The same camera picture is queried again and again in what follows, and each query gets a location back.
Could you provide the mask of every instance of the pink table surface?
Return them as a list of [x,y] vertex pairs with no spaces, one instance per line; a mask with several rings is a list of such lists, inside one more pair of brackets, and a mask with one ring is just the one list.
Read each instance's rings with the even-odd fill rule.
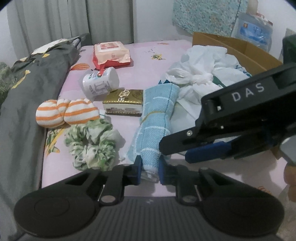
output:
[[[126,45],[130,50],[132,63],[130,66],[117,69],[120,79],[120,87],[125,89],[146,89],[158,84],[160,77],[172,65],[180,60],[182,54],[191,47],[186,40],[148,42]],[[153,54],[162,54],[162,60],[152,60]],[[87,63],[90,69],[94,69],[92,63],[93,46],[81,48],[81,58],[78,63]],[[78,80],[83,78],[87,70],[70,71],[60,98],[75,100],[85,98]],[[103,109],[101,101],[94,101],[94,104]],[[138,117],[115,116],[107,117],[118,129],[123,140],[118,145],[118,153],[121,159],[125,156],[133,135],[139,126]],[[56,145],[61,146],[63,138],[59,138]],[[72,175],[79,173],[72,166],[73,157],[68,153],[67,148],[62,148],[60,153],[50,153],[44,158],[42,187],[51,185]],[[242,181],[254,187],[264,186],[273,195],[278,196],[285,188],[283,171],[286,161],[281,158],[276,160],[270,151],[260,153],[240,160],[213,160],[198,164],[188,164],[184,157],[179,154],[172,155],[171,164],[183,164],[190,170],[198,170],[200,167],[209,167],[218,172],[224,173],[236,180]],[[142,180],[140,186],[128,186],[125,188],[126,196],[174,196],[173,186],[162,186],[160,183],[152,183]]]

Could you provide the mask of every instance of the gold tissue package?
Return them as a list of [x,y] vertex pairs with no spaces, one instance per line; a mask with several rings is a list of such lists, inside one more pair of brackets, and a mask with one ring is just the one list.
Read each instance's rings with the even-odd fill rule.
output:
[[107,114],[136,115],[142,114],[143,90],[115,90],[103,101]]

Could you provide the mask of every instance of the white wall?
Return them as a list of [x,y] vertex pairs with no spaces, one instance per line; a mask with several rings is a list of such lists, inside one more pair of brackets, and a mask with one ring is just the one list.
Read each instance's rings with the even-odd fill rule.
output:
[[269,53],[279,58],[286,29],[296,31],[296,10],[285,0],[258,0],[258,12],[274,24]]
[[0,61],[9,66],[17,61],[10,37],[6,7],[0,11]]
[[192,35],[173,26],[174,0],[133,0],[135,42],[187,39]]

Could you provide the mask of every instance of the brown cardboard box flap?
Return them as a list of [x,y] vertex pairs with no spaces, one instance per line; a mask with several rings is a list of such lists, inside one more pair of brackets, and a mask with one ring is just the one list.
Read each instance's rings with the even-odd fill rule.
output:
[[192,45],[225,47],[228,50],[227,53],[234,55],[239,63],[252,75],[262,73],[282,64],[264,50],[240,39],[195,32]]

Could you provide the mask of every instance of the green scrunchie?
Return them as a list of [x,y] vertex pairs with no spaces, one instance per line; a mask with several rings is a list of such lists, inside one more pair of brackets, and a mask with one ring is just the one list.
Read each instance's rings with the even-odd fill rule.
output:
[[74,156],[73,166],[84,171],[111,168],[115,156],[115,143],[120,134],[107,120],[90,120],[86,124],[72,125],[65,134],[65,145]]

